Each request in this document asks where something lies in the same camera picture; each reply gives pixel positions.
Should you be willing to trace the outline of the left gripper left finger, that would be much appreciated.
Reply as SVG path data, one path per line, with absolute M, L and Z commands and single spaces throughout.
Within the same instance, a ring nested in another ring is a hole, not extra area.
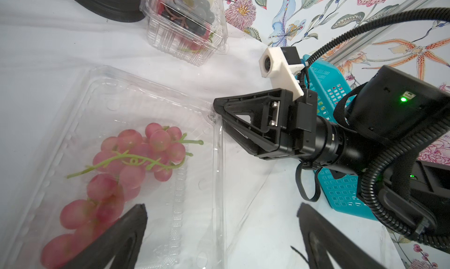
M 136 204 L 96 241 L 63 267 L 65 269 L 133 269 L 144 238 L 147 212 Z

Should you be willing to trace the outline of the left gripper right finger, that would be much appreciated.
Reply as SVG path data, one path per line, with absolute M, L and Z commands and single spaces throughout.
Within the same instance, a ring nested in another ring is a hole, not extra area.
M 341 269 L 382 269 L 383 266 L 308 204 L 296 214 L 307 256 L 301 255 L 311 269 L 332 269 L 335 260 Z

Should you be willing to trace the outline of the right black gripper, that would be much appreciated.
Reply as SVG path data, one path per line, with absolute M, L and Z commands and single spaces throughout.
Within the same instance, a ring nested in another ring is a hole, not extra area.
M 354 163 L 355 133 L 342 128 L 346 143 L 333 155 L 325 150 L 332 141 L 330 122 L 316 113 L 315 91 L 293 100 L 285 89 L 261 91 L 246 95 L 214 99 L 213 109 L 223 118 L 223 128 L 247 153 L 260 159 L 295 158 L 306 163 Z M 274 133 L 275 149 L 267 152 L 237 129 L 248 129 L 258 135 Z

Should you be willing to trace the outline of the clear clamshell container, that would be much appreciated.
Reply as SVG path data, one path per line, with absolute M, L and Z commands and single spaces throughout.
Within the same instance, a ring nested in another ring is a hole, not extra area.
M 201 66 L 228 51 L 222 0 L 141 0 L 140 10 L 149 44 L 164 53 Z
M 223 269 L 223 128 L 112 67 L 76 83 L 1 228 L 3 269 Z

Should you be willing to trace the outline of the teal plastic mesh basket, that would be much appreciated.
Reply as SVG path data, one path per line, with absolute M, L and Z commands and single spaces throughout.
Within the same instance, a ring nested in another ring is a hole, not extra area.
M 346 140 L 334 118 L 334 110 L 351 89 L 337 67 L 322 59 L 316 60 L 308 73 L 310 89 L 318 95 L 317 115 L 330 122 L 331 132 L 327 136 L 332 142 L 325 145 L 325 150 L 335 155 L 343 150 Z M 356 195 L 357 176 L 345 175 L 335 179 L 334 175 L 336 171 L 327 168 L 318 173 L 318 181 L 330 207 L 337 212 L 375 221 L 370 208 Z

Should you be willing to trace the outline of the clear clamshell container front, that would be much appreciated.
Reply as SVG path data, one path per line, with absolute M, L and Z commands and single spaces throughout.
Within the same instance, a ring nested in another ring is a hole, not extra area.
M 201 66 L 228 51 L 222 0 L 141 0 L 140 10 L 149 44 L 164 53 Z

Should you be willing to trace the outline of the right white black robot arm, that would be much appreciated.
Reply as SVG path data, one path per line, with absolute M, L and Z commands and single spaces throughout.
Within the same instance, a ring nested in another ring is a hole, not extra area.
M 341 97 L 329 121 L 316 113 L 311 66 L 326 52 L 363 33 L 421 20 L 449 22 L 448 8 L 425 8 L 384 16 L 331 40 L 309 58 L 293 47 L 269 48 L 262 75 L 291 81 L 293 88 L 217 98 L 214 111 L 226 132 L 263 160 L 294 158 L 304 169 L 329 169 L 335 178 L 358 177 L 357 196 L 388 229 L 427 246 L 450 246 L 450 213 L 439 192 L 411 194 L 413 166 L 422 150 L 450 130 L 450 95 L 415 77 L 382 66 L 368 82 Z

